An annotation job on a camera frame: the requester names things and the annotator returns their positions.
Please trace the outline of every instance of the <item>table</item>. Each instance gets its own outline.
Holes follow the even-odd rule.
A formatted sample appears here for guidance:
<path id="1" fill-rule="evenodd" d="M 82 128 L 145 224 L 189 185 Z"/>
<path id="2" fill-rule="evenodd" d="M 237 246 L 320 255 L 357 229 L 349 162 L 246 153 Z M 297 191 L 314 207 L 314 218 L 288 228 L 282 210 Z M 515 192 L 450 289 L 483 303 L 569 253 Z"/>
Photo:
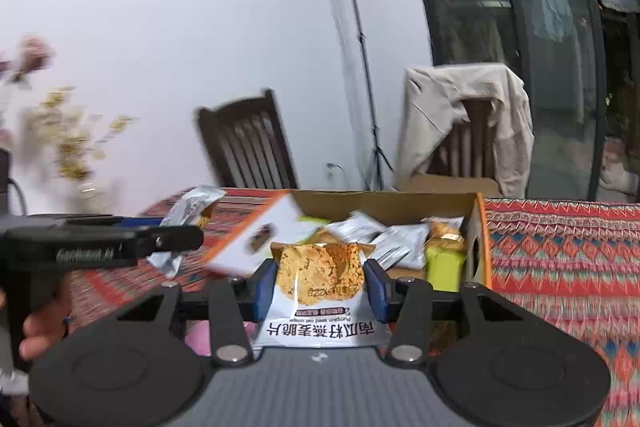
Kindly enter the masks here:
<path id="1" fill-rule="evenodd" d="M 143 212 L 164 216 L 176 194 Z M 230 188 L 203 248 L 264 204 L 269 191 Z M 486 198 L 494 290 L 585 341 L 606 360 L 612 391 L 603 426 L 640 425 L 640 205 Z M 207 273 L 187 256 L 177 280 L 198 289 Z M 84 325 L 162 282 L 148 263 L 76 272 L 74 324 Z"/>

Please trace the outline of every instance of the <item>snack package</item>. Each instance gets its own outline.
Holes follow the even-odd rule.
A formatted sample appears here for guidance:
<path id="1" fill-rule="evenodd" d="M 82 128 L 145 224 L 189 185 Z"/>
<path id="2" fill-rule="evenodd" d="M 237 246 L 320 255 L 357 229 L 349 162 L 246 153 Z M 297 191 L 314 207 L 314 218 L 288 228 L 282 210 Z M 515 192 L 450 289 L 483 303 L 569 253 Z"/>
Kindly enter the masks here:
<path id="1" fill-rule="evenodd" d="M 394 225 L 389 227 L 389 230 L 399 233 L 412 248 L 411 252 L 400 259 L 395 266 L 410 270 L 424 269 L 426 266 L 424 242 L 427 240 L 429 225 L 426 223 L 420 225 Z"/>
<path id="2" fill-rule="evenodd" d="M 465 251 L 465 238 L 460 228 L 464 217 L 427 217 L 422 222 L 429 223 L 427 248 L 439 247 L 447 250 Z"/>
<path id="3" fill-rule="evenodd" d="M 371 243 L 373 238 L 386 230 L 385 225 L 358 210 L 352 212 L 349 219 L 330 223 L 324 228 L 342 243 L 362 243 L 363 245 Z"/>
<path id="4" fill-rule="evenodd" d="M 278 274 L 255 348 L 388 344 L 391 331 L 376 321 L 364 291 L 360 245 L 286 245 L 273 253 Z"/>
<path id="5" fill-rule="evenodd" d="M 309 238 L 313 237 L 318 228 L 319 225 L 312 221 L 298 221 L 293 223 L 290 227 L 287 227 L 286 230 L 282 230 L 280 233 L 275 234 L 271 239 L 271 242 L 284 243 L 286 245 L 308 243 Z M 270 254 L 271 250 L 266 254 L 266 256 L 270 257 Z"/>
<path id="6" fill-rule="evenodd" d="M 427 282 L 434 290 L 457 292 L 466 261 L 466 242 L 460 228 L 463 218 L 431 217 L 430 238 L 425 246 Z"/>
<path id="7" fill-rule="evenodd" d="M 176 227 L 193 224 L 204 230 L 211 218 L 214 204 L 224 195 L 225 191 L 220 188 L 212 185 L 198 185 L 174 203 L 169 213 L 160 222 L 160 226 Z M 147 260 L 170 279 L 177 275 L 183 258 L 184 252 L 156 252 L 147 257 Z"/>
<path id="8" fill-rule="evenodd" d="M 385 230 L 371 244 L 376 249 L 369 258 L 378 261 L 383 270 L 388 270 L 414 251 L 414 245 L 407 238 L 391 229 Z"/>

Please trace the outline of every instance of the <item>orange box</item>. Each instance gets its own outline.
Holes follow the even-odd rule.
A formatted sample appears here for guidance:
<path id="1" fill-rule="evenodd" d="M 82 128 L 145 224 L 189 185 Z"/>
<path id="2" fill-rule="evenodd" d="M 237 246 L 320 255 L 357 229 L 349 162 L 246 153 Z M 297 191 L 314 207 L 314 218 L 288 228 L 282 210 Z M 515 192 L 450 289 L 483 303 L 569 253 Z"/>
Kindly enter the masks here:
<path id="1" fill-rule="evenodd" d="M 316 190 L 274 190 L 273 198 L 250 214 L 233 229 L 225 240 L 210 248 L 204 255 L 209 269 L 230 275 L 249 275 L 252 266 L 261 259 L 247 258 L 258 255 L 252 251 L 260 230 L 281 230 L 295 221 L 296 214 L 319 217 L 329 221 L 342 221 L 349 213 L 360 210 L 384 225 L 410 225 L 425 217 L 464 216 L 463 234 L 467 243 L 463 282 L 474 280 L 491 288 L 491 259 L 489 233 L 484 212 L 484 200 L 479 193 L 426 194 L 410 192 L 324 192 Z M 275 237 L 265 241 L 267 248 Z M 408 275 L 424 279 L 424 271 L 391 268 L 391 277 Z"/>

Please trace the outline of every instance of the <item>light stand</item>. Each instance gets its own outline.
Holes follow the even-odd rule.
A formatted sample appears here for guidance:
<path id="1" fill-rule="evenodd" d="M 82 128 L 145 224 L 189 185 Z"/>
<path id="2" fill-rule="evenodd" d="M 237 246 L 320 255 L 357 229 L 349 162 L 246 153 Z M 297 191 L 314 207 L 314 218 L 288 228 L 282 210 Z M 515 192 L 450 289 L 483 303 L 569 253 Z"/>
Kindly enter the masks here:
<path id="1" fill-rule="evenodd" d="M 358 0 L 351 0 L 353 4 L 353 12 L 356 19 L 356 26 L 358 29 L 358 35 L 356 38 L 360 43 L 360 52 L 362 54 L 362 65 L 364 68 L 365 81 L 367 83 L 367 96 L 369 98 L 369 112 L 371 115 L 371 134 L 373 137 L 373 151 L 371 153 L 371 160 L 367 166 L 367 170 L 364 174 L 365 188 L 367 190 L 382 190 L 385 187 L 384 178 L 382 176 L 382 160 L 391 172 L 393 168 L 389 160 L 386 158 L 382 147 L 380 147 L 380 140 L 378 139 L 378 119 L 376 117 L 376 106 L 373 99 L 373 85 L 371 83 L 371 73 L 369 69 L 369 58 L 367 57 L 367 47 L 365 44 L 366 35 L 362 31 L 362 19 L 360 17 L 360 8 L 358 7 Z M 373 178 L 372 186 L 369 185 L 369 180 Z"/>

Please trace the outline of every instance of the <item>flower vase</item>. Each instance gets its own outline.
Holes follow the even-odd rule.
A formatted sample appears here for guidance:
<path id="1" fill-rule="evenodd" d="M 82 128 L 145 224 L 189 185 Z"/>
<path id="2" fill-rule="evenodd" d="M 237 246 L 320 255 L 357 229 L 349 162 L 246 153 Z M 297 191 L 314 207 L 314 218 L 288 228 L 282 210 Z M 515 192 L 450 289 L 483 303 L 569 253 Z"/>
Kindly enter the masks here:
<path id="1" fill-rule="evenodd" d="M 76 185 L 74 211 L 78 214 L 106 214 L 105 193 L 93 182 L 81 181 Z"/>

